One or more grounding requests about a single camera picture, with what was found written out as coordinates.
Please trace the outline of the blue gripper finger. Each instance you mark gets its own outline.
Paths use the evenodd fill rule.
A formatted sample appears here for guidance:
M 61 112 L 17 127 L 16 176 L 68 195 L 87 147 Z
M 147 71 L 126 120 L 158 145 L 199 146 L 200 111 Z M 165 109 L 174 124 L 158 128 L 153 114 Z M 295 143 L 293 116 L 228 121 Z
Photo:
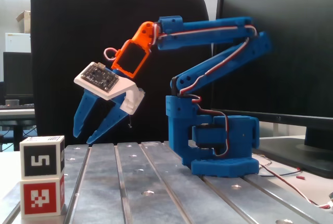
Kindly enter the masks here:
M 110 112 L 104 118 L 100 126 L 97 128 L 96 131 L 88 138 L 87 144 L 95 143 L 100 137 L 106 134 L 110 129 L 116 126 L 121 120 L 123 120 L 128 113 L 120 109 L 121 104 L 125 99 L 125 93 L 114 97 L 111 99 L 115 105 L 111 108 Z
M 98 96 L 92 92 L 85 90 L 80 101 L 80 104 L 74 115 L 73 122 L 73 136 L 78 137 L 84 126 L 84 122 L 90 114 L 94 104 L 96 103 Z

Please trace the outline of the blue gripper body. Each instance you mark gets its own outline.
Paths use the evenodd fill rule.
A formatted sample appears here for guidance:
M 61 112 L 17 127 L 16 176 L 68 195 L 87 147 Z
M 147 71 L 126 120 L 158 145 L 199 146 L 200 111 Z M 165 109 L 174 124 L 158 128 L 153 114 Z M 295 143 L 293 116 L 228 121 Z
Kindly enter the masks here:
M 122 80 L 122 78 L 128 79 L 132 81 L 133 79 L 125 75 L 123 72 L 117 70 L 117 69 L 112 69 L 112 72 L 118 76 L 118 80 Z

